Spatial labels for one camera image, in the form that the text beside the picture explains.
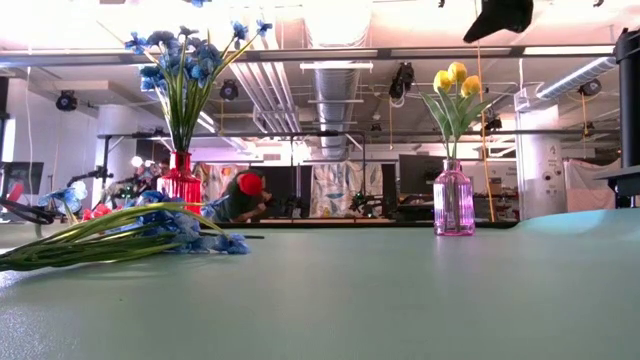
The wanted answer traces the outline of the yellow tulip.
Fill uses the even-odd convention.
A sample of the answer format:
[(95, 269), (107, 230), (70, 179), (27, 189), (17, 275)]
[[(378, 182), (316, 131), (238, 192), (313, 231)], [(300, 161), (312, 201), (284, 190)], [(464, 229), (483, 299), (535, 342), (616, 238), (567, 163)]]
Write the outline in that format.
[(471, 123), (481, 116), (488, 107), (489, 101), (476, 99), (482, 95), (480, 77), (472, 75), (467, 77), (458, 86), (459, 93), (452, 101), (453, 112), (450, 116), (450, 124), (453, 137), (452, 157), (457, 157), (457, 145), (460, 137), (467, 131)]
[(452, 98), (452, 103), (455, 109), (455, 116), (451, 118), (451, 126), (452, 126), (452, 133), (453, 133), (453, 142), (454, 142), (452, 154), (453, 154), (453, 157), (456, 158), (457, 157), (457, 141), (458, 141), (458, 134), (459, 134), (458, 125), (459, 125), (459, 121), (461, 120), (460, 110), (458, 109), (458, 106), (461, 101), (461, 87), (464, 80), (467, 77), (466, 66), (461, 62), (452, 62), (448, 68), (448, 77), (451, 84), (454, 86), (454, 90), (455, 90), (455, 96)]
[(451, 149), (451, 138), (454, 135), (452, 121), (456, 115), (453, 109), (454, 102), (449, 97), (448, 90), (452, 85), (448, 72), (440, 70), (436, 73), (433, 80), (433, 88), (437, 98), (431, 97), (425, 92), (421, 92), (420, 96), (432, 118), (436, 121), (441, 132), (442, 144), (445, 147), (446, 157), (452, 159), (454, 151)]

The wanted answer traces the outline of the small blue flower bunch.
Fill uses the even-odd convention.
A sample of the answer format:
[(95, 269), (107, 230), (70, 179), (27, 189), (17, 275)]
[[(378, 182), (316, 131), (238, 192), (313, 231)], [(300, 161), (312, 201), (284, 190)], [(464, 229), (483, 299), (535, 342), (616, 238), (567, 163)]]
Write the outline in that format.
[(146, 191), (133, 205), (89, 216), (0, 254), (0, 272), (122, 262), (161, 253), (246, 255), (241, 234), (226, 233), (181, 198)]
[[(214, 80), (214, 84), (215, 84), (217, 77), (222, 73), (222, 71), (225, 68), (227, 68), (229, 65), (231, 65), (233, 62), (235, 62), (244, 52), (246, 52), (247, 49), (251, 46), (251, 44), (255, 40), (265, 36), (268, 30), (272, 28), (272, 25), (270, 23), (259, 21), (257, 23), (257, 30), (255, 33), (251, 33), (248, 26), (239, 22), (233, 22), (231, 24), (231, 27), (232, 27), (232, 35), (231, 35), (230, 41), (223, 49), (218, 49), (211, 42), (211, 39), (209, 37), (199, 38), (197, 36), (197, 31), (195, 29), (190, 29), (185, 26), (182, 26), (180, 28), (180, 31), (177, 34), (171, 31), (168, 31), (168, 32), (173, 33), (175, 36), (180, 36), (184, 34), (186, 36), (192, 36), (192, 37), (199, 38), (201, 40), (206, 40), (209, 43), (213, 44), (220, 51), (221, 57), (223, 58), (223, 65), (221, 66), (221, 68), (218, 69), (217, 76)], [(137, 33), (133, 32), (131, 34), (131, 38), (124, 43), (124, 48), (132, 51), (136, 55), (146, 55), (148, 57), (151, 57), (152, 56), (151, 49), (157, 48), (157, 47), (152, 47), (152, 48), (147, 47), (147, 40), (150, 38), (151, 35), (149, 35), (148, 37), (141, 37)]]

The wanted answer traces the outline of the large-petal blue flower bunch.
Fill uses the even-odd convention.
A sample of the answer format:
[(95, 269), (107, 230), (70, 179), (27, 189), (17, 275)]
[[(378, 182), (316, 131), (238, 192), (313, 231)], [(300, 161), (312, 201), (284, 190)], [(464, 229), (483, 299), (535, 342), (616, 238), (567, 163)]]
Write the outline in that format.
[(223, 58), (206, 40), (168, 31), (154, 32), (147, 47), (157, 47), (160, 56), (140, 70), (141, 87), (158, 96), (173, 149), (186, 152)]

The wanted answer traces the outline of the red flower bunch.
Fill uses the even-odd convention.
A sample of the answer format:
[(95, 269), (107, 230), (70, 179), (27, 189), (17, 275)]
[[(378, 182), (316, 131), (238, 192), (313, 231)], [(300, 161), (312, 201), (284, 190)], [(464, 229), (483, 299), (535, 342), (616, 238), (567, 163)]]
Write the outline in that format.
[(84, 209), (82, 221), (89, 221), (112, 213), (113, 210), (105, 204), (97, 204), (93, 209)]

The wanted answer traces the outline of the pink ribbed glass vase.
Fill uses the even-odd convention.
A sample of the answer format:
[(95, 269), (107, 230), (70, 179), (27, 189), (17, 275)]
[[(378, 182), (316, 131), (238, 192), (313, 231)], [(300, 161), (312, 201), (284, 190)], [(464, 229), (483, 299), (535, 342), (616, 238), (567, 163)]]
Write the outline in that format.
[(433, 184), (434, 232), (437, 236), (475, 234), (473, 184), (458, 159), (443, 161), (443, 171)]

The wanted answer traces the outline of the red ribbed glass vase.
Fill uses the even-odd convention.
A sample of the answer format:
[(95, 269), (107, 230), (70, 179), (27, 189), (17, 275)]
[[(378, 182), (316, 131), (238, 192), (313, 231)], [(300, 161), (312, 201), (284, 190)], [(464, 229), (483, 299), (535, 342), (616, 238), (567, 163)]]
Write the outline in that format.
[(158, 179), (157, 189), (171, 199), (182, 199), (187, 203), (187, 210), (201, 214), (201, 180), (191, 172), (190, 153), (171, 153), (169, 171)]

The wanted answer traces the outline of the black vertical pole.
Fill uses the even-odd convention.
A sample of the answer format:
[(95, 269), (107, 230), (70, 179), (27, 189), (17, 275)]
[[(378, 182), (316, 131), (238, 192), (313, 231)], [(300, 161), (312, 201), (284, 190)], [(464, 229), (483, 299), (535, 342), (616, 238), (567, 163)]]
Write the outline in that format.
[(619, 69), (621, 162), (640, 165), (640, 30), (624, 28), (614, 55)]

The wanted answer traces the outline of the white round column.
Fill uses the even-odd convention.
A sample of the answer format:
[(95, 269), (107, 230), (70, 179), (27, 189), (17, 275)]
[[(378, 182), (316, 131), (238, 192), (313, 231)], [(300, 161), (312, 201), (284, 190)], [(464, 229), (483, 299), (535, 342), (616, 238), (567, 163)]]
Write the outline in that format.
[(516, 136), (521, 220), (567, 211), (560, 139), (556, 135), (542, 133), (542, 130), (551, 130), (558, 122), (557, 106), (517, 114), (517, 130), (535, 131), (534, 134)]

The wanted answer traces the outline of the grey horizontal beam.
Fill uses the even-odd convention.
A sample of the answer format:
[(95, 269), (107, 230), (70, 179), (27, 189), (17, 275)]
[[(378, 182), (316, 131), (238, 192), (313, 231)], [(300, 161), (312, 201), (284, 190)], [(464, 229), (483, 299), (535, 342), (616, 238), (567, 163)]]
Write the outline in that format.
[[(402, 48), (325, 48), (288, 50), (249, 50), (242, 62), (316, 62), (316, 61), (409, 61), (440, 59), (509, 59), (596, 57), (613, 54), (612, 44), (597, 45), (528, 45), (467, 47)], [(123, 49), (106, 50), (34, 50), (0, 51), (0, 67), (65, 67), (139, 65), (149, 61)]]

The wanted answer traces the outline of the white light bar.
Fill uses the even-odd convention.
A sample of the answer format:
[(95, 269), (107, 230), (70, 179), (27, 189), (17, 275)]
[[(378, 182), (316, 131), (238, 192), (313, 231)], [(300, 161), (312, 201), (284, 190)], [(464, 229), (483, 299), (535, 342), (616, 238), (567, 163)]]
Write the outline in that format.
[(301, 63), (301, 70), (367, 70), (373, 69), (372, 63), (348, 62), (348, 61), (324, 61)]

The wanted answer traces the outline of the black monitor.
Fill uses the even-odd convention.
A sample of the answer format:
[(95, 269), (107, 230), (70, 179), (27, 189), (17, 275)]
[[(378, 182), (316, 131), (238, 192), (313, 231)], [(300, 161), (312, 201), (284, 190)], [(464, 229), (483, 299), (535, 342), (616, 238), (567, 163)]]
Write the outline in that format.
[(436, 178), (443, 171), (444, 157), (399, 156), (399, 192), (406, 195), (432, 195)]

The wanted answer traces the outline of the white sheet cover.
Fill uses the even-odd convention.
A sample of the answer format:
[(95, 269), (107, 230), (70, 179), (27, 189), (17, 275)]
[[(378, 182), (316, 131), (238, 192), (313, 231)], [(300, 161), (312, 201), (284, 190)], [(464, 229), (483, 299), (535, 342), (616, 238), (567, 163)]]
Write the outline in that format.
[(567, 209), (569, 212), (613, 209), (615, 193), (606, 180), (596, 180), (601, 173), (620, 168), (617, 159), (608, 165), (595, 165), (577, 159), (564, 162)]

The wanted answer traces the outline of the grey desk with pole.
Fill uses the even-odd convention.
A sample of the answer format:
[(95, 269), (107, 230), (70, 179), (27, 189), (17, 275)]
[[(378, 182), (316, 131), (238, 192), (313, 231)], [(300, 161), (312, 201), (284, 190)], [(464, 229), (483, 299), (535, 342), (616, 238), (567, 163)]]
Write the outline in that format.
[(607, 182), (615, 193), (616, 209), (640, 206), (640, 165), (601, 172), (594, 179)]

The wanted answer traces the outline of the leaf print curtain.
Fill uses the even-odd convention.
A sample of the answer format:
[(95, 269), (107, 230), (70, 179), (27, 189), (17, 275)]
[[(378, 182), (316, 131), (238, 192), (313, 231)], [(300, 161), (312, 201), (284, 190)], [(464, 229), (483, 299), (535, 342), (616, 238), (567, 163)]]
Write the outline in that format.
[(367, 164), (344, 161), (315, 164), (311, 168), (312, 218), (359, 217), (351, 210), (352, 199), (357, 193), (383, 194), (383, 171), (379, 163)]

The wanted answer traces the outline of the person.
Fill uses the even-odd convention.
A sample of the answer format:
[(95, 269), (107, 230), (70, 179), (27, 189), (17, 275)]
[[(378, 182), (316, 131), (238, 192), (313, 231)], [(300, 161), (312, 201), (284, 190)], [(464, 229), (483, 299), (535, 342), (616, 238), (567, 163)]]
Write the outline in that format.
[(263, 213), (272, 194), (266, 190), (266, 178), (258, 170), (239, 172), (214, 205), (216, 223), (240, 223)]

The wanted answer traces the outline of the colourful print curtain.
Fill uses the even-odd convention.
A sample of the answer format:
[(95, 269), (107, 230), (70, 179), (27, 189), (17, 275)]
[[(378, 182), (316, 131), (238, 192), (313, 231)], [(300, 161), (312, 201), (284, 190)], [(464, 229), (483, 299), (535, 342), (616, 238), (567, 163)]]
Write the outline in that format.
[(232, 165), (197, 163), (193, 175), (201, 182), (202, 201), (220, 198), (235, 174), (236, 167)]

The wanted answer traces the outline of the green table mat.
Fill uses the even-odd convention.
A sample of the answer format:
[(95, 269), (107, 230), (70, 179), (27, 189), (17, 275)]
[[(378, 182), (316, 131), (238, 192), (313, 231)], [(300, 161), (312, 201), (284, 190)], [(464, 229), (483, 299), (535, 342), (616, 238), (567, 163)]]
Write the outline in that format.
[(640, 209), (0, 273), (0, 360), (640, 360)]

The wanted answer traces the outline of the silver ventilation duct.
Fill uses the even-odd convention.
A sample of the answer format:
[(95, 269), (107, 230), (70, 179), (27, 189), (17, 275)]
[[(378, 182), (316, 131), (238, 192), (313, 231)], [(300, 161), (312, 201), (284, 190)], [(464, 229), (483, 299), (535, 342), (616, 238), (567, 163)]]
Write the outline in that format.
[(352, 120), (360, 71), (320, 69), (314, 71), (316, 111), (323, 132), (344, 132)]

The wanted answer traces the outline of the black tubular rig frame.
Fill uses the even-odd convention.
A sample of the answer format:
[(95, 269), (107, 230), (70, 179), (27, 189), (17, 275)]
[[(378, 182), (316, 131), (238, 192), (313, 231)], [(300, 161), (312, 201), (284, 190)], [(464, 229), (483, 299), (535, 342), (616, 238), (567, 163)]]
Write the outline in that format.
[[(312, 138), (338, 138), (340, 136), (349, 137), (349, 136), (360, 136), (362, 140), (365, 140), (364, 132), (323, 132), (323, 131), (315, 131), (315, 132), (292, 132), (292, 133), (230, 133), (230, 134), (195, 134), (193, 140), (211, 140), (211, 139), (219, 139), (219, 140), (230, 140), (232, 144), (238, 144), (241, 138), (257, 138), (257, 139), (271, 139), (271, 138), (280, 138), (281, 142), (286, 142), (289, 144), (290, 155), (289, 155), (289, 167), (288, 174), (286, 177), (277, 177), (277, 180), (288, 180), (286, 191), (281, 190), (280, 188), (276, 188), (276, 197), (273, 201), (278, 201), (278, 196), (282, 195), (284, 199), (287, 199), (290, 195), (294, 197), (300, 195), (298, 184), (299, 178), (299, 166), (295, 164), (294, 155), (296, 151), (294, 150), (294, 142), (299, 139), (303, 140), (306, 137)], [(193, 174), (193, 170), (195, 168), (195, 162), (191, 159), (191, 172)]]

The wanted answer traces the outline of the black wall screen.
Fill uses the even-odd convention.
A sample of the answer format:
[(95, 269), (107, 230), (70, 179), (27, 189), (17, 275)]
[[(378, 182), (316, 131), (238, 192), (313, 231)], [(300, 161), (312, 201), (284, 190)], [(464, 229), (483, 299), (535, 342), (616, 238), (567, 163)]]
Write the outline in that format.
[(2, 195), (8, 195), (16, 184), (24, 187), (24, 193), (38, 195), (42, 181), (43, 162), (1, 162), (0, 180)]

